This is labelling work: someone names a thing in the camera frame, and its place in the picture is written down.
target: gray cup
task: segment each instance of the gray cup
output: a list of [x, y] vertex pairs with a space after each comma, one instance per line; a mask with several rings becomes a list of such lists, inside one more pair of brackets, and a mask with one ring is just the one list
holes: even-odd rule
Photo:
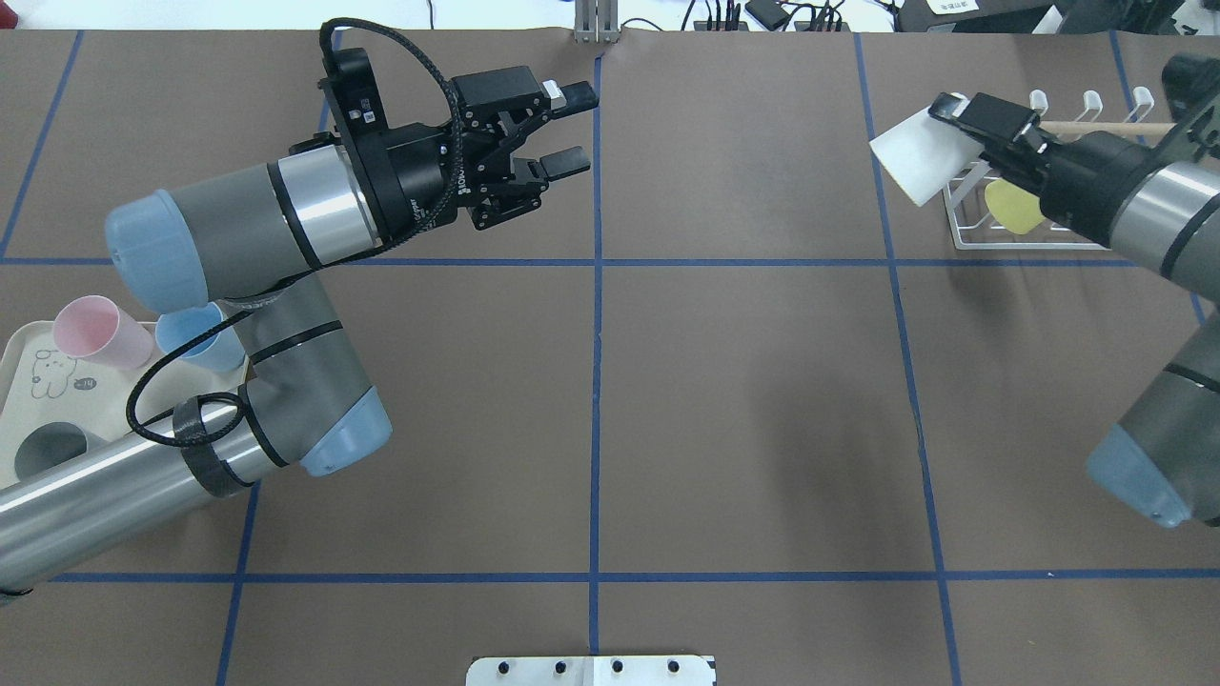
[[101, 446], [101, 438], [79, 426], [52, 421], [39, 426], [21, 442], [12, 468], [17, 472], [17, 481], [26, 481]]

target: light blue cap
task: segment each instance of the light blue cap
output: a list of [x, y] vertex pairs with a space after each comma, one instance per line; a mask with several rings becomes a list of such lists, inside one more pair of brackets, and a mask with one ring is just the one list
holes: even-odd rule
[[1165, 529], [1191, 519], [1191, 508], [1148, 453], [1114, 425], [1088, 457], [1088, 476], [1133, 510]]
[[310, 476], [334, 474], [384, 446], [393, 431], [373, 386], [301, 459], [301, 466]]
[[165, 190], [115, 208], [106, 245], [123, 283], [148, 309], [176, 312], [207, 304], [207, 281], [195, 239]]

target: cup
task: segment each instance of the cup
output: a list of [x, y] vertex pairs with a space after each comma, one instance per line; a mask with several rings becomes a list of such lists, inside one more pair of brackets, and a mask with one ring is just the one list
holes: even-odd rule
[[39, 426], [21, 442], [12, 469], [17, 472], [17, 481], [26, 481], [101, 444], [101, 438], [72, 422], [52, 421]]
[[[157, 348], [168, 354], [223, 320], [224, 314], [216, 306], [216, 303], [161, 315], [156, 320]], [[245, 350], [242, 348], [237, 333], [232, 328], [226, 328], [187, 350], [187, 354], [178, 359], [204, 369], [224, 372], [242, 366], [242, 363], [245, 361]]]
[[51, 338], [70, 358], [116, 369], [138, 369], [152, 355], [148, 330], [102, 295], [68, 303], [55, 315]]

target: white label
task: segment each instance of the white label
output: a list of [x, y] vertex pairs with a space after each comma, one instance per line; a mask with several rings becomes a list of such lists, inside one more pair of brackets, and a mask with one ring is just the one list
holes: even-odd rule
[[978, 0], [927, 0], [933, 15], [960, 15], [978, 10]]

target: white plate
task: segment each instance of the white plate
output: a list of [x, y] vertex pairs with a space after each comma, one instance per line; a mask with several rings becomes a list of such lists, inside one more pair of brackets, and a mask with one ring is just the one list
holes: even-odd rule
[[[144, 323], [149, 331], [152, 323]], [[160, 352], [137, 370], [73, 360], [51, 341], [51, 322], [35, 321], [17, 330], [0, 359], [0, 488], [17, 482], [17, 447], [35, 428], [68, 421], [110, 442], [128, 431], [124, 408], [140, 375]], [[245, 367], [217, 374], [174, 360], [161, 370], [140, 397], [142, 420], [167, 410], [192, 395], [228, 391], [245, 380]]]

